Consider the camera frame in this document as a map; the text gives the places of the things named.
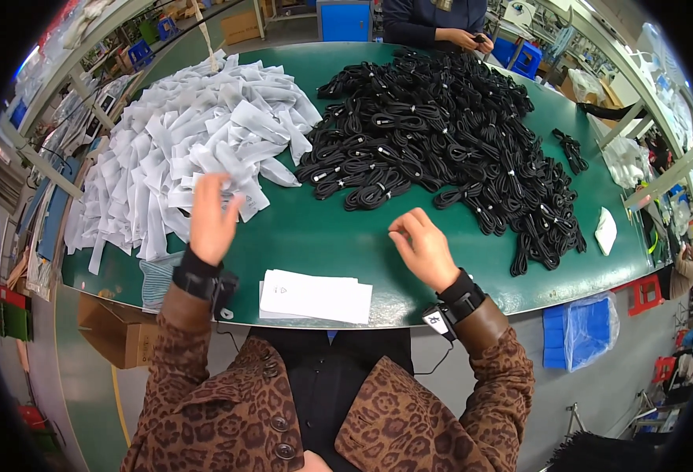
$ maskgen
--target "brown leather cuff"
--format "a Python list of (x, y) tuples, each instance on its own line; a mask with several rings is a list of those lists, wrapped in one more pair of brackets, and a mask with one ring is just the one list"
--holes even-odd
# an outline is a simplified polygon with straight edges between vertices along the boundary
[(454, 326), (454, 331), (473, 359), (480, 359), (484, 350), (498, 344), (508, 327), (506, 316), (491, 297), (485, 297), (477, 310)]
[(187, 332), (204, 332), (210, 329), (209, 304), (209, 300), (190, 295), (172, 282), (163, 297), (161, 312), (171, 326)]

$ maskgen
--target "worker's hands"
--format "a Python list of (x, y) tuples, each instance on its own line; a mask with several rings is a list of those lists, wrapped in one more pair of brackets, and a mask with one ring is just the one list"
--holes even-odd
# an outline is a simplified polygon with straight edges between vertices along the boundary
[(449, 288), (459, 276), (451, 258), (446, 236), (415, 208), (402, 214), (389, 226), (389, 237), (409, 270), (438, 293)]
[(300, 472), (333, 472), (322, 457), (312, 451), (304, 451), (304, 467)]
[(478, 46), (478, 51), (482, 52), (483, 54), (487, 54), (491, 51), (493, 51), (493, 42), (489, 37), (485, 35), (485, 33), (475, 33), (475, 36), (481, 35), (483, 38), (485, 38), (485, 42), (477, 42)]
[(462, 49), (472, 51), (480, 44), (475, 42), (475, 35), (457, 28), (436, 28), (436, 41), (451, 41)]
[(241, 197), (234, 197), (222, 211), (221, 185), (228, 174), (206, 174), (194, 188), (189, 245), (198, 258), (217, 266), (231, 247), (236, 234), (236, 217)]

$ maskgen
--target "left hand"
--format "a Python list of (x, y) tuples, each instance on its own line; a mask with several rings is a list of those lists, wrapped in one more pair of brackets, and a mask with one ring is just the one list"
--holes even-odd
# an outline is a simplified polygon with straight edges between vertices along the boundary
[(222, 211), (220, 190), (228, 174), (207, 174), (194, 189), (191, 208), (189, 247), (202, 261), (217, 266), (223, 260), (236, 234), (236, 217), (244, 199), (236, 196)]
[(483, 54), (487, 54), (493, 51), (493, 42), (491, 41), (491, 39), (487, 37), (485, 33), (475, 33), (475, 36), (477, 35), (482, 35), (485, 38), (485, 42), (476, 43), (478, 45), (476, 49), (482, 52)]

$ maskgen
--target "red plastic stool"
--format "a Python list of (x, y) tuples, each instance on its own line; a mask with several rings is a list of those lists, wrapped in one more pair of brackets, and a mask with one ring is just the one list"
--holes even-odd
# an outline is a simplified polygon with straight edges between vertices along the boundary
[(613, 288), (612, 291), (620, 291), (627, 287), (631, 287), (633, 290), (633, 296), (630, 300), (630, 309), (627, 311), (627, 315), (629, 316), (639, 315), (663, 303), (662, 289), (658, 284), (658, 276), (656, 274), (638, 278), (623, 286)]
[(677, 337), (674, 340), (674, 347), (680, 347), (682, 345), (682, 339), (685, 337), (689, 329), (681, 329), (677, 332)]
[(658, 382), (665, 382), (672, 378), (675, 362), (676, 359), (673, 357), (659, 357), (656, 359), (656, 375), (651, 382), (657, 384)]

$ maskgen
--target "green workbench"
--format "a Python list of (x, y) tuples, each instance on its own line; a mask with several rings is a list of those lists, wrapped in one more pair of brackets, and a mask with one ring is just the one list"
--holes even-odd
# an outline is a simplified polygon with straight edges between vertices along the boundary
[[(389, 62), (394, 49), (390, 44), (378, 43), (296, 44), (243, 53), (239, 62), (262, 60), (266, 66), (283, 65), (322, 112), (332, 101), (315, 98), (318, 86), (328, 82), (344, 66), (361, 61)], [(183, 62), (179, 55), (166, 55), (159, 64), (163, 76), (190, 65)], [(370, 327), (422, 324), (419, 314), (435, 296), (404, 266), (387, 234), (390, 222), (417, 206), (425, 209), (446, 234), (456, 263), (474, 275), (506, 314), (562, 304), (651, 272), (643, 237), (637, 224), (625, 216), (622, 189), (608, 173), (587, 117), (574, 103), (553, 90), (524, 77), (514, 77), (527, 86), (535, 105), (535, 111), (525, 118), (525, 125), (543, 137), (545, 155), (569, 169), (557, 139), (551, 135), (551, 130), (558, 127), (580, 141), (582, 156), (590, 163), (590, 169), (573, 177), (571, 184), (578, 192), (575, 215), (587, 241), (586, 253), (569, 251), (553, 271), (531, 262), (526, 275), (512, 278), (509, 269), (516, 250), (514, 232), (508, 230), (502, 237), (484, 236), (464, 205), (435, 210), (432, 195), (419, 186), (412, 186), (407, 194), (389, 200), (377, 210), (345, 212), (342, 203), (349, 190), (318, 201), (308, 184), (284, 188), (260, 179), (271, 205), (248, 223), (239, 224), (236, 239), (225, 258), (225, 266), (240, 278), (240, 287), (229, 307), (234, 318), (228, 322), (309, 328), (360, 327), (320, 319), (259, 320), (258, 282), (264, 278), (266, 269), (285, 269), (313, 276), (357, 277), (362, 283), (372, 284)], [(149, 80), (159, 78), (151, 74)], [(278, 158), (294, 170), (288, 151)], [(593, 236), (601, 207), (606, 207), (617, 223), (616, 242), (608, 257), (601, 253)], [(183, 248), (184, 244), (175, 235), (168, 236), (169, 252)], [(66, 256), (63, 283), (90, 294), (142, 306), (142, 271), (136, 257), (128, 257), (108, 243), (99, 276), (93, 276), (87, 270), (91, 253), (87, 249)]]

